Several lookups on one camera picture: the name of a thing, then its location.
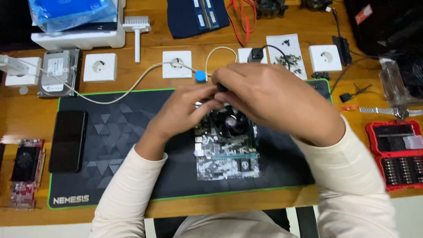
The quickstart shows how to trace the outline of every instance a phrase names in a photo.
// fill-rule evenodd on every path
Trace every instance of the charging cable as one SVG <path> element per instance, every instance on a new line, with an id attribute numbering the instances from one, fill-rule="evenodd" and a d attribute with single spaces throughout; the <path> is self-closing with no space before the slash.
<path id="1" fill-rule="evenodd" d="M 209 53 L 209 55 L 207 56 L 207 59 L 206 59 L 206 67 L 205 67 L 205 73 L 206 73 L 206 75 L 207 76 L 211 76 L 212 74 L 208 74 L 207 73 L 207 64 L 208 64 L 208 62 L 209 62 L 209 58 L 210 58 L 210 55 L 215 51 L 215 50 L 218 50 L 218 49 L 228 49 L 228 50 L 231 50 L 234 54 L 235 54 L 235 62 L 237 62 L 238 61 L 238 56 L 237 56 L 237 54 L 236 54 L 236 52 L 233 50 L 233 49 L 231 49 L 231 48 L 229 48 L 229 47 L 224 47 L 224 46 L 221 46 L 221 47 L 216 47 L 216 48 L 214 48 L 210 53 Z M 58 78 L 58 77 L 56 77 L 55 75 L 53 75 L 53 74 L 51 74 L 51 73 L 49 73 L 49 72 L 47 72 L 46 70 L 44 70 L 44 69 L 42 69 L 42 68 L 40 68 L 40 67 L 38 67 L 38 66 L 36 66 L 36 65 L 34 65 L 34 64 L 31 64 L 31 63 L 28 63 L 28 62 L 26 62 L 26 61 L 24 61 L 24 60 L 21 60 L 21 59 L 18 59 L 18 58 L 13 58 L 13 57 L 9 57 L 9 56 L 7 56 L 7 55 L 0 55 L 0 58 L 3 58 L 3 59 L 5 59 L 5 58 L 11 58 L 11 59 L 15 59 L 15 60 L 17 60 L 17 61 L 20 61 L 20 62 L 22 62 L 22 63 L 25 63 L 25 64 L 27 64 L 27 65 L 31 65 L 31 66 L 33 66 L 33 67 L 36 67 L 37 69 L 39 69 L 39 70 L 41 70 L 42 72 L 45 72 L 48 76 L 52 76 L 53 78 L 55 78 L 55 79 L 57 79 L 58 81 L 60 81 L 61 83 L 63 83 L 66 87 L 68 87 L 70 90 L 72 90 L 74 93 L 76 93 L 78 96 L 80 96 L 80 97 L 82 97 L 83 99 L 85 99 L 85 100 L 87 100 L 87 101 L 90 101 L 90 102 L 93 102 L 93 103 L 96 103 L 96 104 L 102 104 L 102 105 L 108 105 L 108 104 L 112 104 L 112 103 L 115 103 L 115 102 L 117 102 L 117 101 L 119 101 L 119 100 L 121 100 L 122 98 L 124 98 L 124 97 L 126 97 L 138 84 L 139 84 L 139 82 L 152 70 L 152 69 L 154 69 L 154 68 L 157 68 L 157 67 L 159 67 L 159 66 L 162 66 L 163 64 L 179 64 L 179 65 L 181 65 L 181 66 L 183 66 L 183 67 L 185 67 L 185 68 L 188 68 L 188 69 L 190 69 L 190 70 L 192 70 L 194 73 L 195 72 L 197 72 L 198 70 L 196 70 L 196 69 L 194 69 L 194 68 L 192 68 L 192 67 L 189 67 L 189 66 L 187 66 L 187 65 L 185 65 L 185 64 L 182 64 L 182 63 L 175 63 L 175 62 L 161 62 L 161 63 L 157 63 L 157 64 L 153 64 L 152 66 L 150 66 L 148 69 L 146 69 L 145 71 L 144 71 L 144 73 L 138 78 L 138 80 L 134 83 L 134 85 L 132 85 L 132 87 L 126 92 L 126 93 L 124 93 L 122 96 L 120 96 L 119 98 L 117 98 L 117 99 L 115 99 L 115 100 L 113 100 L 113 101 L 110 101 L 110 102 L 99 102 L 99 101 L 95 101 L 95 100 L 92 100 L 92 99 L 89 99 L 89 98 L 87 98 L 87 97 L 85 97 L 84 95 L 82 95 L 82 94 L 80 94 L 78 91 L 76 91 L 75 89 L 73 89 L 71 86 L 69 86 L 67 83 L 65 83 L 63 80 L 61 80 L 60 78 Z"/>

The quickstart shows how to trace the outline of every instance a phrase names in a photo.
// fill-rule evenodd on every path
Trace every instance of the white brush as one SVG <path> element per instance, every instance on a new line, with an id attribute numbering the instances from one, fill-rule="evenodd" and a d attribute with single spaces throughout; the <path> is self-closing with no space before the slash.
<path id="1" fill-rule="evenodd" d="M 148 17 L 125 17 L 122 24 L 126 32 L 135 32 L 135 62 L 140 63 L 140 33 L 151 31 Z"/>

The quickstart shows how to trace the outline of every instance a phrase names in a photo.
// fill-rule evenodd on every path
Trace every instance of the smartphone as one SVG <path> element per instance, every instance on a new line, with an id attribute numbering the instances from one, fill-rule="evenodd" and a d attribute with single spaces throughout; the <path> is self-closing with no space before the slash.
<path id="1" fill-rule="evenodd" d="M 50 173 L 78 173 L 81 170 L 87 119 L 85 111 L 57 112 Z"/>

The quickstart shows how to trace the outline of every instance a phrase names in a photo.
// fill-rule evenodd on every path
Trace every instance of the hard drive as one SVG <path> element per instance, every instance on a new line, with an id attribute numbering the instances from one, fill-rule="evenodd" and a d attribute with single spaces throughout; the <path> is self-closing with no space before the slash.
<path id="1" fill-rule="evenodd" d="M 43 69 L 53 74 L 71 88 L 79 89 L 82 53 L 80 49 L 50 50 L 44 53 Z M 62 82 L 43 72 L 38 81 L 38 97 L 73 97 L 76 93 Z"/>

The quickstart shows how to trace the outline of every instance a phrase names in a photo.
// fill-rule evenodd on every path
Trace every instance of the blue plastic bag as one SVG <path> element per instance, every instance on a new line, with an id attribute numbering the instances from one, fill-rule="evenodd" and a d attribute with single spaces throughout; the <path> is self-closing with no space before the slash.
<path id="1" fill-rule="evenodd" d="M 117 14 L 112 0 L 28 0 L 32 20 L 44 32 L 56 32 Z"/>

